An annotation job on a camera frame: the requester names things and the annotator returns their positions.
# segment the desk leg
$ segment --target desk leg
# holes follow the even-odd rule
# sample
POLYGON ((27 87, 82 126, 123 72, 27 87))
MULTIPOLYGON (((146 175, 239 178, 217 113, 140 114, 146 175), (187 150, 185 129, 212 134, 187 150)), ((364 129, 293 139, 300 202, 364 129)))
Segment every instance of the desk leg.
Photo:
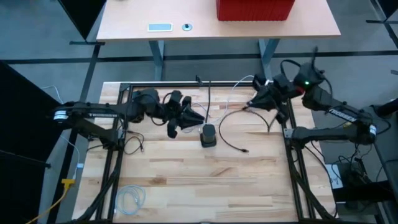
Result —
POLYGON ((269 80, 272 79, 269 63, 275 53, 276 47, 278 47, 279 40, 280 39, 269 39, 268 44, 266 45, 266 41, 264 39, 259 39, 262 69, 264 71, 264 75, 269 80))
POLYGON ((154 56, 155 81, 161 81, 163 72, 164 40, 151 40, 149 41, 149 45, 154 56))

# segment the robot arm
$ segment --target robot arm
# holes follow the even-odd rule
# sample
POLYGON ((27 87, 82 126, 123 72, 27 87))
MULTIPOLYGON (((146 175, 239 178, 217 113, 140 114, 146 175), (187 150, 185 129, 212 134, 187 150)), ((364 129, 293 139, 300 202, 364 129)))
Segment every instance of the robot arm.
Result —
POLYGON ((289 110, 285 102, 303 95, 304 107, 331 113, 354 124, 339 129, 307 129, 303 127, 286 129, 287 136, 285 137, 290 139, 295 147, 301 149, 309 141, 350 140, 356 144, 372 144, 375 141, 376 127, 373 125, 372 116, 369 113, 353 108, 346 102, 333 99, 331 94, 319 87, 319 84, 326 78, 323 75, 324 71, 314 66, 315 57, 310 63, 303 65, 288 61, 300 67, 293 82, 286 78, 283 67, 281 67, 282 74, 275 76, 272 82, 256 76, 252 85, 257 94, 247 103, 247 107, 267 111, 276 109, 278 111, 276 120, 282 124, 289 118, 289 110))
POLYGON ((53 119, 64 129, 77 128, 83 137, 97 137, 107 148, 112 148, 119 144, 121 133, 118 130, 99 127, 86 120, 87 118, 118 118, 140 123, 146 114, 151 118, 161 119, 163 123, 160 125, 169 122, 167 134, 170 138, 175 138, 175 129, 178 126, 185 129, 203 124, 205 120, 202 115, 192 110, 189 96, 183 99, 182 104, 181 99, 181 92, 173 91, 169 102, 162 104, 159 102, 158 92, 150 88, 134 92, 132 100, 121 105, 68 102, 55 109, 53 119))

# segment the blue cable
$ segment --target blue cable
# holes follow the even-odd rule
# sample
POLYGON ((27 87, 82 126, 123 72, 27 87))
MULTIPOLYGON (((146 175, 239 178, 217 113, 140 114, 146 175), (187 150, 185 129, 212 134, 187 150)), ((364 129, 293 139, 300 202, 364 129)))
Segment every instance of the blue cable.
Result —
POLYGON ((136 185, 124 186, 119 190, 118 194, 116 195, 116 209, 125 215, 135 215, 142 208, 145 199, 146 193, 142 187, 136 185), (126 211, 126 209, 124 209, 124 198, 126 197, 126 194, 131 195, 137 205, 137 208, 131 212, 128 212, 126 211), (122 197, 121 205, 119 204, 119 197, 122 197))

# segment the yellow cable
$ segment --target yellow cable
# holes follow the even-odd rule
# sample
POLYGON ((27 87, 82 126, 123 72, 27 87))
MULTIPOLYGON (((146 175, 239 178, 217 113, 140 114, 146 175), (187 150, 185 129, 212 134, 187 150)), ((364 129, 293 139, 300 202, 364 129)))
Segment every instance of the yellow cable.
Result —
POLYGON ((38 220, 40 217, 47 214, 51 209, 53 209, 55 206, 57 206, 65 198, 65 196, 67 196, 69 186, 73 185, 75 183, 75 180, 63 179, 62 183, 63 183, 63 188, 64 188, 63 195, 53 205, 51 205, 51 207, 49 209, 47 209, 45 212, 41 213, 40 215, 38 215, 36 218, 32 219, 31 221, 27 222, 26 224, 31 224, 32 222, 38 220))

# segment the wooden table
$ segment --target wooden table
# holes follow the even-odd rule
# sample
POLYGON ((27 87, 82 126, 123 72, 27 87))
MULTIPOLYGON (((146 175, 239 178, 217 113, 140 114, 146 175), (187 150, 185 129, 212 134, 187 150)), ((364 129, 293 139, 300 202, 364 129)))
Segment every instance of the wooden table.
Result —
MULTIPOLYGON (((104 83, 99 102, 115 104, 119 86, 120 83, 104 83)), ((157 88, 160 98, 174 89, 157 88)), ((207 87, 179 90, 183 95, 192 96, 193 102, 207 106, 207 87)), ((230 87, 212 88, 210 121, 223 115, 230 92, 230 87)), ((253 94, 252 88, 237 87, 231 94, 228 111, 242 108, 253 94)), ((297 125, 314 127, 312 114, 302 106, 300 99, 292 103, 297 125)), ((205 114, 202 108, 193 108, 205 114)), ((256 111, 268 121, 275 115, 275 111, 256 111)), ((95 121, 104 128, 110 128, 112 122, 112 119, 95 121)), ((221 127, 223 136, 230 143, 250 150, 249 154, 230 148, 219 136, 216 147, 203 149, 196 130, 188 134, 178 130, 177 138, 170 139, 166 126, 155 126, 148 118, 140 124, 130 124, 129 129, 145 136, 145 151, 123 156, 119 188, 140 185, 145 188, 147 197, 137 215, 126 216, 116 212, 114 222, 297 221, 279 124, 273 125, 267 134, 266 125, 256 115, 242 112, 226 118, 221 127)), ((99 144, 98 141, 92 142, 90 147, 99 144)), ((131 152, 137 146, 138 142, 131 141, 126 150, 131 152)), ((311 144, 307 146, 322 159, 311 144)), ((308 151, 303 151, 303 155, 312 192, 333 213, 335 203, 326 172, 308 151)), ((104 149, 92 149, 87 153, 73 218, 79 217, 100 191, 105 158, 104 149)), ((109 195, 105 200, 104 217, 108 211, 109 195)), ((303 195, 301 199, 308 215, 303 195)))
POLYGON ((326 0, 295 0, 286 21, 221 22, 216 0, 109 0, 97 40, 149 40, 155 79, 162 78, 164 40, 262 38, 259 46, 264 73, 282 38, 337 37, 339 28, 326 0), (149 24, 170 23, 172 32, 148 32, 149 24), (191 24, 192 30, 182 26, 191 24))

